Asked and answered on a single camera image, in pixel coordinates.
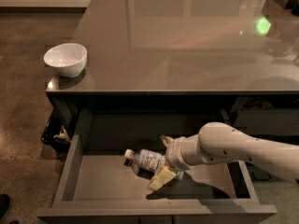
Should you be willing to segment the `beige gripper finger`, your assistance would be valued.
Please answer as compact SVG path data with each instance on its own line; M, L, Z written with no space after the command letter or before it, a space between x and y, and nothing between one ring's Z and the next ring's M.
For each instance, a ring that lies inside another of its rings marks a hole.
M171 145L171 143L172 143L172 141L173 141L173 138L170 137L170 136L167 136L167 135L161 135L160 138L161 138L161 140L162 140L164 146L165 146L166 148L169 148L170 145Z
M158 190L172 179L174 179L177 175L177 171L168 167L163 166L160 167L153 178L149 182L149 189Z

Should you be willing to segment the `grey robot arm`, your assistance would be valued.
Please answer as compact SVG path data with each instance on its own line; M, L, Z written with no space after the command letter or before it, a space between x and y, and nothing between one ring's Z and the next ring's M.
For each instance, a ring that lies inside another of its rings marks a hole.
M225 123L209 122L193 136L162 140L165 163L149 182L152 190L196 165L229 161L248 162L294 185L299 181L299 146L255 138Z

